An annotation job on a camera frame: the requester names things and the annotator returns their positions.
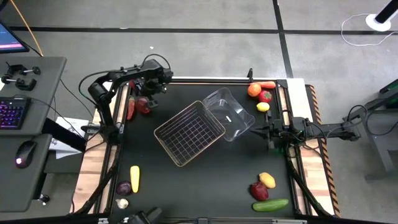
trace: black cable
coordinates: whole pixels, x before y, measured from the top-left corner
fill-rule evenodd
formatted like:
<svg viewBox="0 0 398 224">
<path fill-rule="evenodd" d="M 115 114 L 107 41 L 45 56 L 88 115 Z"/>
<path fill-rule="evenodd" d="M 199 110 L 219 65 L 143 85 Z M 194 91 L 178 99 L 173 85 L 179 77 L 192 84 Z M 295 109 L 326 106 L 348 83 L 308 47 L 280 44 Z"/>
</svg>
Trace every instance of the black cable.
<svg viewBox="0 0 398 224">
<path fill-rule="evenodd" d="M 364 117 L 365 117 L 365 118 L 367 117 L 367 115 L 368 115 L 368 109 L 366 109 L 366 107 L 364 107 L 363 105 L 355 105 L 355 106 L 353 106 L 353 107 L 349 110 L 348 116 L 347 116 L 347 121 L 349 121 L 349 116 L 351 115 L 351 112 L 352 112 L 353 108 L 355 108 L 355 107 L 362 107 L 362 108 L 364 108 L 364 109 L 365 109 L 365 115 L 364 115 Z M 363 120 L 361 120 L 361 121 L 358 121 L 357 123 L 354 123 L 354 124 L 352 124 L 352 125 L 346 126 L 346 127 L 344 127 L 344 128 L 352 128 L 352 127 L 355 127 L 355 126 L 357 126 L 357 125 L 359 125 L 359 124 L 361 124 L 361 123 L 363 123 L 363 122 L 365 122 L 365 119 L 363 119 Z M 339 129 L 339 128 L 342 128 L 342 127 L 337 127 L 337 128 L 333 128 L 332 130 L 330 130 L 329 133 L 326 135 L 326 138 L 328 138 L 329 135 L 330 135 L 333 131 L 336 131 L 336 130 Z"/>
<path fill-rule="evenodd" d="M 74 196 L 75 196 L 75 191 L 73 191 L 72 193 L 72 212 L 70 212 L 70 214 L 75 213 L 75 202 L 73 201 Z"/>
<path fill-rule="evenodd" d="M 87 78 L 89 78 L 89 77 L 92 77 L 92 76 L 94 76 L 94 75 L 99 75 L 99 74 L 102 74 L 102 73 L 109 73 L 109 72 L 120 72 L 120 70 L 106 70 L 106 71 L 102 71 L 102 72 L 95 72 L 95 73 L 92 73 L 92 74 L 89 74 L 89 75 L 85 76 L 84 78 L 82 78 L 82 79 L 80 80 L 80 83 L 79 83 L 79 86 L 78 86 L 79 93 L 80 93 L 84 98 L 86 98 L 88 101 L 90 101 L 90 102 L 91 102 L 94 106 L 96 106 L 96 107 L 97 107 L 97 104 L 96 104 L 93 100 L 91 100 L 90 98 L 88 98 L 86 95 L 84 95 L 84 94 L 81 92 L 81 84 L 82 84 Z"/>
<path fill-rule="evenodd" d="M 170 64 L 169 64 L 169 61 L 167 61 L 167 59 L 166 59 L 165 57 L 161 56 L 160 54 L 149 54 L 149 55 L 147 55 L 147 56 L 143 59 L 142 63 L 140 64 L 140 67 L 142 67 L 142 66 L 144 65 L 145 61 L 146 61 L 147 58 L 149 58 L 150 56 L 158 56 L 158 57 L 162 58 L 162 59 L 165 60 L 165 62 L 167 63 L 167 66 L 169 66 L 169 69 L 172 69 L 172 67 L 171 67 Z"/>
<path fill-rule="evenodd" d="M 318 126 L 317 124 L 315 124 L 314 122 L 309 122 L 309 124 L 311 124 L 311 125 L 313 125 L 313 126 L 315 126 L 316 128 L 319 129 L 319 131 L 323 134 L 323 138 L 325 139 L 325 144 L 326 144 L 326 143 L 327 143 L 326 134 L 325 134 L 324 131 L 322 131 L 321 127 L 319 127 L 319 126 Z M 315 151 L 319 156 L 321 156 L 321 153 L 317 151 L 317 149 L 320 148 L 320 144 L 318 144 L 317 147 L 311 147 L 311 146 L 309 146 L 309 145 L 307 145 L 307 144 L 304 144 L 304 145 L 302 145 L 302 146 L 303 146 L 304 149 L 313 150 L 313 151 Z"/>
<path fill-rule="evenodd" d="M 90 137 L 89 139 L 87 139 L 87 141 L 92 140 L 98 133 L 99 133 L 99 131 L 97 131 L 94 135 L 92 135 L 92 137 Z"/>
<path fill-rule="evenodd" d="M 102 144 L 104 144 L 105 142 L 103 141 L 103 142 L 100 142 L 100 143 L 98 143 L 98 144 L 96 144 L 95 146 L 91 146 L 91 147 L 89 147 L 88 149 L 86 149 L 85 151 L 84 151 L 84 153 L 86 153 L 86 152 L 88 152 L 89 150 L 91 150 L 91 149 L 93 149 L 93 148 L 95 148 L 95 147 L 97 147 L 97 146 L 100 146 L 100 145 L 102 145 Z"/>
<path fill-rule="evenodd" d="M 159 55 L 159 54 L 149 54 L 149 55 L 147 55 L 147 56 L 143 59 L 142 63 L 140 64 L 140 67 L 142 67 L 142 66 L 144 65 L 145 61 L 146 61 L 147 58 L 149 58 L 150 56 L 158 56 L 158 57 L 162 58 L 163 60 L 166 61 L 167 65 L 169 66 L 169 69 L 171 69 L 171 66 L 170 66 L 170 64 L 169 64 L 169 61 L 168 61 L 165 57 L 163 57 L 163 56 L 161 56 L 161 55 Z M 105 70 L 105 71 L 102 71 L 102 72 L 95 72 L 95 73 L 92 73 L 92 74 L 89 74 L 89 75 L 85 76 L 84 78 L 82 78 L 82 79 L 80 80 L 79 87 L 78 87 L 80 94 L 81 94 L 84 98 L 86 98 L 88 101 L 90 101 L 94 106 L 98 106 L 98 105 L 97 105 L 93 100 L 91 100 L 89 97 L 87 97 L 85 94 L 83 94 L 83 93 L 81 92 L 81 84 L 82 84 L 87 78 L 89 78 L 89 77 L 92 77 L 92 76 L 94 76 L 94 75 L 99 75 L 99 74 L 102 74 L 102 73 L 109 73 L 109 72 L 123 72 L 123 71 L 122 71 L 122 70 Z"/>
<path fill-rule="evenodd" d="M 44 101 L 42 101 L 42 100 L 38 100 L 38 99 L 36 99 L 36 98 L 29 97 L 29 96 L 25 96 L 25 95 L 14 95 L 14 96 L 30 98 L 30 99 L 32 99 L 32 100 L 39 101 L 39 102 L 41 102 L 41 103 L 47 105 L 48 107 L 50 107 L 51 109 L 53 109 L 61 118 L 63 118 L 63 119 L 73 128 L 73 130 L 76 131 L 76 133 L 77 133 L 80 137 L 84 138 L 84 137 L 73 127 L 73 125 L 72 125 L 69 121 L 67 121 L 67 120 L 66 120 L 56 109 L 54 109 L 51 105 L 47 104 L 46 102 L 44 102 Z"/>
<path fill-rule="evenodd" d="M 63 87 L 65 87 L 65 89 L 67 89 L 67 91 L 70 93 L 70 94 L 72 94 L 72 96 L 74 96 L 75 98 L 76 98 L 76 100 L 78 100 L 85 108 L 86 108 L 86 110 L 88 111 L 88 113 L 91 115 L 91 117 L 92 118 L 94 118 L 94 115 L 90 112 L 90 110 L 87 108 L 87 106 L 79 99 L 79 98 L 77 98 L 77 96 L 75 95 L 75 94 L 73 94 L 69 89 L 68 89 L 68 87 L 64 84 L 64 82 L 62 81 L 62 79 L 60 79 L 60 81 L 61 81 L 61 84 L 63 85 Z"/>
<path fill-rule="evenodd" d="M 57 102 L 55 101 L 55 95 L 54 95 L 53 99 L 54 99 L 54 108 L 57 109 Z M 56 112 L 54 110 L 54 121 L 55 121 L 55 118 L 57 118 L 57 114 L 56 114 Z"/>
<path fill-rule="evenodd" d="M 369 114 L 369 116 L 366 118 L 365 128 L 368 130 L 369 134 L 372 134 L 372 135 L 374 135 L 374 136 L 383 136 L 383 135 L 389 134 L 392 130 L 394 130 L 394 128 L 395 128 L 395 127 L 397 126 L 397 124 L 398 124 L 398 121 L 390 128 L 390 130 L 388 130 L 388 131 L 385 132 L 385 133 L 376 134 L 376 133 L 371 132 L 371 130 L 369 129 L 368 121 L 369 121 L 369 118 L 371 117 L 371 115 L 374 114 L 375 112 L 376 112 L 376 110 L 375 110 L 375 111 L 372 111 L 372 112 Z"/>
<path fill-rule="evenodd" d="M 22 41 L 26 46 L 28 46 L 28 48 L 32 49 L 34 52 L 36 52 L 40 57 L 43 57 L 42 54 L 40 54 L 40 52 L 36 49 L 34 49 L 32 46 L 30 46 L 29 44 L 27 44 L 26 42 Z"/>
</svg>

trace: garlic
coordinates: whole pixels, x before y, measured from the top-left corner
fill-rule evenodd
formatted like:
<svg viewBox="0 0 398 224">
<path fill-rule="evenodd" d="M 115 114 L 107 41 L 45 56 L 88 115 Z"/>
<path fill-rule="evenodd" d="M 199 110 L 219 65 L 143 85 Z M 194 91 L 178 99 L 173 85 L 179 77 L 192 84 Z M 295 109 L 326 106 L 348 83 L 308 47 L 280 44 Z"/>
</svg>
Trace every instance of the garlic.
<svg viewBox="0 0 398 224">
<path fill-rule="evenodd" d="M 125 209 L 127 206 L 129 206 L 129 201 L 122 198 L 122 199 L 116 199 L 116 203 L 118 204 L 118 207 L 120 209 Z"/>
</svg>

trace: purple onion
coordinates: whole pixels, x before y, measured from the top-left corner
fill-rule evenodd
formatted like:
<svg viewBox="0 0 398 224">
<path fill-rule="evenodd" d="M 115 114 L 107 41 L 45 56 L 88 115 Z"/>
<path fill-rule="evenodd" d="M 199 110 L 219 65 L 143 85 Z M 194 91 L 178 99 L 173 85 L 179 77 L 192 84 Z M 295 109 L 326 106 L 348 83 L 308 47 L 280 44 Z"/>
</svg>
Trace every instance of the purple onion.
<svg viewBox="0 0 398 224">
<path fill-rule="evenodd" d="M 121 196 L 131 195 L 132 188 L 130 181 L 120 181 L 116 187 L 116 193 Z"/>
</svg>

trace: clear plastic container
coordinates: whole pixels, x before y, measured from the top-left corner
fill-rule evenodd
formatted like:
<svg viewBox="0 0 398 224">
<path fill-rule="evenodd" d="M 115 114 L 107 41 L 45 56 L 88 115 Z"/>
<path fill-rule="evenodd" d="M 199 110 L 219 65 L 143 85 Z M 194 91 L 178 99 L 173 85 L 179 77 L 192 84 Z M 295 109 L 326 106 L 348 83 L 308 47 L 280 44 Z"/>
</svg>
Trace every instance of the clear plastic container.
<svg viewBox="0 0 398 224">
<path fill-rule="evenodd" d="M 224 126 L 224 138 L 229 142 L 234 141 L 255 122 L 254 116 L 246 112 L 228 88 L 220 88 L 208 95 L 203 104 Z"/>
</svg>

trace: toy fruit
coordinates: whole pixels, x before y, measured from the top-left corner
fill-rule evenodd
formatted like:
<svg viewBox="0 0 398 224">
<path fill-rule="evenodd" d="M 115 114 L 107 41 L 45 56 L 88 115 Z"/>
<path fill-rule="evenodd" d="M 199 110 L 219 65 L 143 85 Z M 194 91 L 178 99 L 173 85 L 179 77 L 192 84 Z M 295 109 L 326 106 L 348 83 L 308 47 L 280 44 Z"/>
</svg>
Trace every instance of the toy fruit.
<svg viewBox="0 0 398 224">
<path fill-rule="evenodd" d="M 261 86 L 261 88 L 269 88 L 269 89 L 272 89 L 272 88 L 275 88 L 275 87 L 276 87 L 276 84 L 275 84 L 275 82 L 273 82 L 273 81 L 268 81 L 268 82 L 256 82 L 256 83 L 252 83 L 252 85 L 253 85 L 253 84 L 258 84 L 258 85 Z"/>
<path fill-rule="evenodd" d="M 261 112 L 266 112 L 267 110 L 269 110 L 269 104 L 264 102 L 258 103 L 257 110 Z"/>
<path fill-rule="evenodd" d="M 251 84 L 248 88 L 248 94 L 251 97 L 255 97 L 261 92 L 261 86 L 258 84 Z"/>
<path fill-rule="evenodd" d="M 136 105 L 136 101 L 134 97 L 130 96 L 129 98 L 129 107 L 127 108 L 127 117 L 126 119 L 129 121 L 132 118 L 132 115 L 134 114 L 134 108 Z"/>
<path fill-rule="evenodd" d="M 289 203 L 288 199 L 271 199 L 265 202 L 256 202 L 253 204 L 253 210 L 256 212 L 274 212 L 284 208 Z"/>
<path fill-rule="evenodd" d="M 267 187 L 261 182 L 251 184 L 250 193 L 258 201 L 265 201 L 268 199 Z"/>
<path fill-rule="evenodd" d="M 263 172 L 259 174 L 260 181 L 268 188 L 273 189 L 276 186 L 275 179 L 269 173 Z"/>
<path fill-rule="evenodd" d="M 131 183 L 128 181 L 121 181 L 116 187 L 116 193 L 121 196 L 128 196 L 132 193 Z"/>
<path fill-rule="evenodd" d="M 118 207 L 120 209 L 125 209 L 127 208 L 127 206 L 129 206 L 129 201 L 127 201 L 126 199 L 122 198 L 122 199 L 116 199 L 116 203 L 118 204 Z"/>
<path fill-rule="evenodd" d="M 139 188 L 139 167 L 132 166 L 130 167 L 130 179 L 131 179 L 131 188 L 134 193 L 138 192 Z"/>
<path fill-rule="evenodd" d="M 138 98 L 135 105 L 136 105 L 137 110 L 143 114 L 147 114 L 150 112 L 150 109 L 148 108 L 148 98 L 146 98 L 146 97 Z"/>
<path fill-rule="evenodd" d="M 262 90 L 258 95 L 260 102 L 269 103 L 272 99 L 272 94 L 268 91 Z"/>
</svg>

